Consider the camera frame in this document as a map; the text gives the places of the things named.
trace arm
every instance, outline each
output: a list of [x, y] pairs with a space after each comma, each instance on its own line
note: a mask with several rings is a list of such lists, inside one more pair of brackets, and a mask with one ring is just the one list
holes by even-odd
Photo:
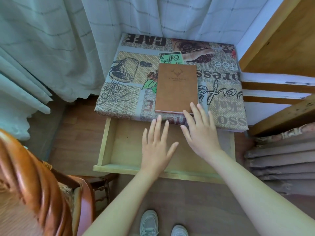
[[166, 152], [169, 123], [166, 121], [160, 137], [161, 121], [160, 115], [157, 120], [152, 121], [148, 139], [147, 129], [143, 132], [142, 163], [139, 172], [93, 222], [84, 236], [128, 234], [144, 196], [160, 173], [165, 170], [178, 146], [178, 142], [175, 142]]
[[233, 161], [220, 147], [213, 116], [192, 103], [195, 120], [184, 115], [189, 130], [181, 126], [191, 148], [224, 179], [262, 236], [314, 235], [315, 221], [262, 181]]

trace coffee-themed tablecloth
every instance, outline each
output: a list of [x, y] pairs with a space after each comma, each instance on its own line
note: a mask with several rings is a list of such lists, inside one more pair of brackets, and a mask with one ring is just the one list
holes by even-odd
[[182, 114], [156, 113], [159, 53], [181, 51], [197, 66], [199, 103], [210, 110], [217, 128], [246, 131], [240, 71], [234, 45], [123, 34], [95, 111], [101, 115], [151, 121], [158, 114], [185, 124]]

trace white sneaker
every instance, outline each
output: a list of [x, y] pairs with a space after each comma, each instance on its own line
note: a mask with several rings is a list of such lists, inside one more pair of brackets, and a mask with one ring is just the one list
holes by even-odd
[[140, 236], [157, 236], [158, 219], [154, 210], [147, 210], [143, 213], [140, 222]]
[[172, 229], [171, 236], [188, 236], [188, 232], [184, 226], [175, 225]]

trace coffee cup illustration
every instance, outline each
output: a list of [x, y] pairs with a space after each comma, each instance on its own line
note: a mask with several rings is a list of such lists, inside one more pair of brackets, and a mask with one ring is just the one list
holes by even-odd
[[109, 71], [109, 76], [122, 83], [132, 82], [135, 78], [135, 74], [139, 65], [139, 61], [134, 58], [125, 58], [122, 60], [115, 60]]

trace green leaf illustration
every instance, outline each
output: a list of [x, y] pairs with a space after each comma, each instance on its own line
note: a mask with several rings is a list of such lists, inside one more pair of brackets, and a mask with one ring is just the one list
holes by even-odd
[[144, 85], [143, 85], [142, 89], [150, 89], [150, 88], [152, 88], [155, 85], [156, 85], [156, 82], [153, 81], [153, 79], [147, 79], [144, 82]]
[[154, 85], [154, 86], [153, 86], [152, 91], [155, 92], [155, 93], [157, 93], [157, 85]]

